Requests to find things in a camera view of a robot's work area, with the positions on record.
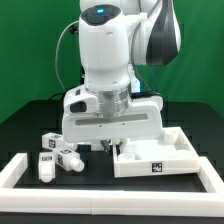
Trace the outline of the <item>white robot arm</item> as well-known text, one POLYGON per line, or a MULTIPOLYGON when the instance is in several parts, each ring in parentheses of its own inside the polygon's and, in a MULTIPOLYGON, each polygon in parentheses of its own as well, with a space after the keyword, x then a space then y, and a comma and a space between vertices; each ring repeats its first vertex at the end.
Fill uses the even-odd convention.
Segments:
POLYGON ((173 0, 80 0, 79 49, 84 84, 64 98, 69 143, 154 139, 162 133, 157 96, 131 97, 137 64, 165 66, 179 53, 173 0))

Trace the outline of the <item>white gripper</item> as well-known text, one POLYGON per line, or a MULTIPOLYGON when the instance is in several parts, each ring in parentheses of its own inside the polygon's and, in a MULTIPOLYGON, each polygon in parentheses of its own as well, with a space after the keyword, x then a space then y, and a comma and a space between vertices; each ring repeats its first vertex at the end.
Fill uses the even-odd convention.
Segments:
POLYGON ((135 99, 120 117, 100 118, 95 115, 64 114, 62 134, 69 143, 102 140, 104 151, 110 152, 110 141, 116 143, 117 153, 123 152, 127 138, 153 139, 162 133, 160 108, 151 99, 135 99))

